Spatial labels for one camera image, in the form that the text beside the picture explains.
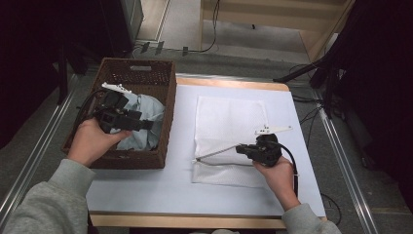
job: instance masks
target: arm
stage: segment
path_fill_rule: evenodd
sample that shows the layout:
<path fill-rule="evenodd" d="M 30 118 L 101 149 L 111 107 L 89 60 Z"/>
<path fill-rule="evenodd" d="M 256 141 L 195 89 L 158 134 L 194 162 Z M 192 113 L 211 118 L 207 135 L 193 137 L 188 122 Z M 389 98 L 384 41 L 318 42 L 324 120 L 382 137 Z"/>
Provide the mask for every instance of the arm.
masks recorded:
<path fill-rule="evenodd" d="M 257 162 L 254 167 L 265 177 L 271 190 L 282 204 L 282 220 L 289 233 L 341 233 L 331 221 L 321 221 L 308 204 L 301 204 L 294 193 L 291 163 L 281 156 L 272 168 Z"/>
<path fill-rule="evenodd" d="M 86 233 L 86 193 L 94 172 L 88 166 L 130 132 L 105 134 L 95 119 L 81 124 L 67 159 L 48 182 L 31 188 L 10 217 L 5 233 Z"/>

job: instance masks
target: light blue cloth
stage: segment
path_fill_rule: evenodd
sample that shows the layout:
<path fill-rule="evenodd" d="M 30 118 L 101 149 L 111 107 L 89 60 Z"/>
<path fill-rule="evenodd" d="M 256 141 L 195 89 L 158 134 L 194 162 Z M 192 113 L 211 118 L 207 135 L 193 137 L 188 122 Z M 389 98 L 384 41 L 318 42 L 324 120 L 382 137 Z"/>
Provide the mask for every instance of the light blue cloth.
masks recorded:
<path fill-rule="evenodd" d="M 125 94 L 129 102 L 125 109 L 142 112 L 140 120 L 154 121 L 152 130 L 132 131 L 132 135 L 118 143 L 118 150 L 151 150 L 158 145 L 161 135 L 165 107 L 154 97 L 146 95 Z"/>

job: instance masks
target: metal rail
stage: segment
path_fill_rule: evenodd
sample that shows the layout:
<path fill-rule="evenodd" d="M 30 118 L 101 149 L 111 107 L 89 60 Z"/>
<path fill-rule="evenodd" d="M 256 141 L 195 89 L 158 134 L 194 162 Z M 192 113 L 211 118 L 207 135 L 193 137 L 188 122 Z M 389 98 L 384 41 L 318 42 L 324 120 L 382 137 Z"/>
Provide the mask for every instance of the metal rail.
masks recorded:
<path fill-rule="evenodd" d="M 7 193 L 0 208 L 0 233 L 5 228 L 10 214 L 19 205 L 27 189 L 27 186 L 30 183 L 30 180 L 33 178 L 33 175 L 36 172 L 40 164 L 40 161 L 42 160 L 43 155 L 45 154 L 45 151 L 49 146 L 51 139 L 55 135 L 56 129 L 59 126 L 60 121 L 67 110 L 67 107 L 73 99 L 73 93 L 78 83 L 79 77 L 77 75 L 72 75 L 72 77 L 69 80 L 68 96 L 61 105 L 58 105 L 56 107 L 55 112 L 52 114 L 52 117 L 49 120 L 49 123 L 47 124 L 43 133 L 40 135 L 39 140 L 37 141 L 36 145 L 30 153 L 30 156 L 28 157 L 26 163 L 21 169 L 18 178 L 16 179 L 12 188 Z"/>
<path fill-rule="evenodd" d="M 321 94 L 317 91 L 314 91 L 314 96 L 315 98 L 322 98 Z M 322 123 L 324 124 L 325 131 L 330 139 L 331 146 L 333 147 L 341 173 L 343 174 L 343 178 L 347 184 L 347 188 L 349 189 L 350 196 L 352 197 L 361 226 L 364 229 L 364 233 L 379 233 L 370 208 L 368 207 L 361 189 L 358 186 L 357 178 L 352 170 L 347 154 L 344 151 L 343 145 L 341 144 L 334 125 L 332 121 L 328 119 L 323 110 L 319 113 Z"/>

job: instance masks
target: white tabletop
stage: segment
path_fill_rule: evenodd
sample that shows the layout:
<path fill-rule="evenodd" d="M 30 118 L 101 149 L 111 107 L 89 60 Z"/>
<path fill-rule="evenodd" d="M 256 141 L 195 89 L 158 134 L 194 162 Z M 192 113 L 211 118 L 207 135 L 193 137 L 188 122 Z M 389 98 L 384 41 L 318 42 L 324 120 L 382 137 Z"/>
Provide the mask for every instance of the white tabletop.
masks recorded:
<path fill-rule="evenodd" d="M 325 216 L 319 187 L 290 92 L 178 85 L 162 170 L 94 170 L 87 194 L 91 212 L 280 216 L 282 207 L 268 188 L 192 183 L 195 114 L 198 96 L 264 100 L 270 126 L 292 126 L 278 133 L 294 155 L 299 173 L 299 200 Z"/>

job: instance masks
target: white table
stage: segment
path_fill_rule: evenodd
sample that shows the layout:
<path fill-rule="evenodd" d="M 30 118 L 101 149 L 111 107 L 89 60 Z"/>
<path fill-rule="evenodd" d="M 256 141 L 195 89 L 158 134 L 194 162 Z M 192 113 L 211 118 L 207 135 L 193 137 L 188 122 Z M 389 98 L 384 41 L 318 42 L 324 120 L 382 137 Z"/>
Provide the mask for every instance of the white table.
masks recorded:
<path fill-rule="evenodd" d="M 277 136 L 295 157 L 300 175 L 299 199 L 309 203 L 316 215 L 325 216 L 288 87 L 214 78 L 177 77 L 174 117 L 164 169 L 95 170 L 97 175 L 87 195 L 94 225 L 284 228 L 282 207 L 268 188 L 191 182 L 198 96 L 264 100 L 270 126 L 292 126 L 292 131 Z"/>

